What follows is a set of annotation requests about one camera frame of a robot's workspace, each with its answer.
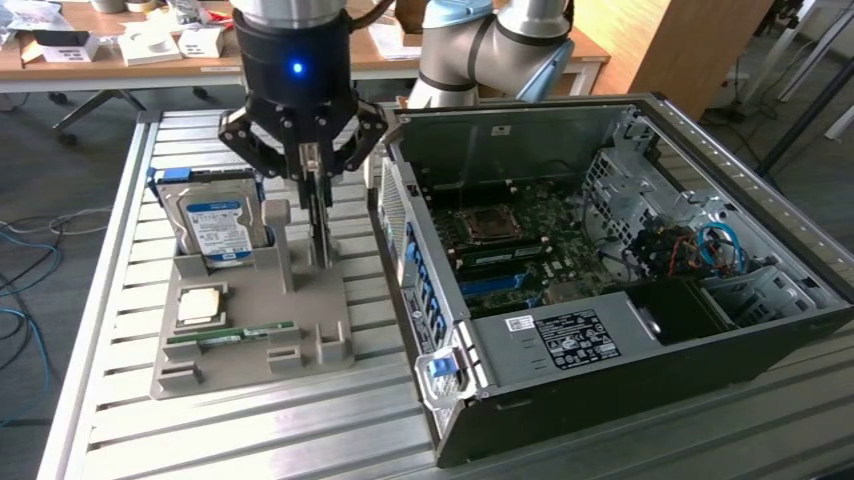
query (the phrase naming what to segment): blue hard drive label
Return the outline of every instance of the blue hard drive label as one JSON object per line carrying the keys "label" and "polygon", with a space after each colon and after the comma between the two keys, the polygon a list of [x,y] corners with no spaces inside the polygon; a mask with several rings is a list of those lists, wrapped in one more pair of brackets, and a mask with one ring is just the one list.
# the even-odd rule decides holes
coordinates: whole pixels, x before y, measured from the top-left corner
{"label": "blue hard drive label", "polygon": [[201,254],[210,260],[237,262],[252,254],[249,232],[240,224],[240,202],[186,205],[186,216]]}

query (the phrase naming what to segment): blue latch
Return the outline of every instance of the blue latch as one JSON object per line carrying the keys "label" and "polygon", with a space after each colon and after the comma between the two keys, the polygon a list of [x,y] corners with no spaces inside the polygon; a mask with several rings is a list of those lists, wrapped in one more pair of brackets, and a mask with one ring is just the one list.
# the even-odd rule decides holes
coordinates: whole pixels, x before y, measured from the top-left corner
{"label": "blue latch", "polygon": [[416,249],[417,245],[414,245],[414,242],[410,242],[406,247],[405,247],[405,259],[410,262],[412,260],[414,260],[414,253],[416,253]]}
{"label": "blue latch", "polygon": [[192,169],[188,167],[166,168],[162,170],[162,179],[160,181],[162,183],[188,182],[190,175],[192,175]]}
{"label": "blue latch", "polygon": [[446,377],[458,371],[453,357],[434,358],[426,365],[426,369],[432,378]]}

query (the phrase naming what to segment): paper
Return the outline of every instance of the paper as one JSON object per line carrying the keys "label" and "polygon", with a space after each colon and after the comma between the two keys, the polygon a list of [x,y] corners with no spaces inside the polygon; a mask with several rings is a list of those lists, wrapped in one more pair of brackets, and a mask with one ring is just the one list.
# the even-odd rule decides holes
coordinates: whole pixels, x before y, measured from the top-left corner
{"label": "paper", "polygon": [[385,60],[410,60],[420,58],[421,47],[404,47],[400,28],[396,25],[372,24],[368,27],[376,50]]}

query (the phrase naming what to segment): cpu socket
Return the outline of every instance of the cpu socket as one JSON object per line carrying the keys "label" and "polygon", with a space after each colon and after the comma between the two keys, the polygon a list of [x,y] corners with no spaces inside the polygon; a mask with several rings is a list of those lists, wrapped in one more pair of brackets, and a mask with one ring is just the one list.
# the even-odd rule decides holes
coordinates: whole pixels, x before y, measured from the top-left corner
{"label": "cpu socket", "polygon": [[521,227],[507,205],[464,210],[461,218],[473,244],[504,242],[521,237]]}

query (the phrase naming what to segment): blue cable on floor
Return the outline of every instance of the blue cable on floor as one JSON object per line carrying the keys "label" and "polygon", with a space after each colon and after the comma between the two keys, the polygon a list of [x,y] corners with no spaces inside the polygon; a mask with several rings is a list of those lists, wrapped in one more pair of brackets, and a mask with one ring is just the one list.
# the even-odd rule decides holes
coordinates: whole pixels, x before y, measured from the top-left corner
{"label": "blue cable on floor", "polygon": [[50,391],[50,367],[48,365],[48,353],[43,348],[43,341],[41,339],[41,332],[38,331],[38,326],[35,322],[21,312],[19,310],[14,310],[11,308],[0,308],[0,313],[7,313],[9,315],[14,315],[18,318],[22,318],[27,323],[29,328],[31,329],[33,337],[35,337],[35,346],[38,347],[38,353],[41,354],[41,364],[43,365],[43,387],[41,389],[41,393],[33,399],[29,404],[26,404],[14,414],[5,418],[5,420],[0,421],[0,428],[6,426],[10,422],[21,418],[29,411],[35,408],[43,397],[48,395]]}
{"label": "blue cable on floor", "polygon": [[13,236],[10,236],[7,233],[1,232],[1,231],[0,231],[0,237],[5,238],[9,242],[14,243],[15,245],[21,245],[23,247],[33,247],[33,248],[45,248],[45,249],[50,250],[50,252],[53,252],[53,263],[50,264],[50,267],[45,270],[45,272],[41,274],[41,276],[38,278],[35,278],[31,282],[29,282],[26,285],[23,285],[17,290],[6,290],[5,292],[0,291],[0,297],[7,297],[13,293],[19,293],[23,290],[34,287],[45,278],[48,278],[50,276],[50,274],[58,268],[58,262],[60,262],[60,260],[62,258],[62,254],[61,254],[61,252],[58,251],[58,249],[53,245],[45,245],[42,243],[23,242],[22,240],[18,240]]}

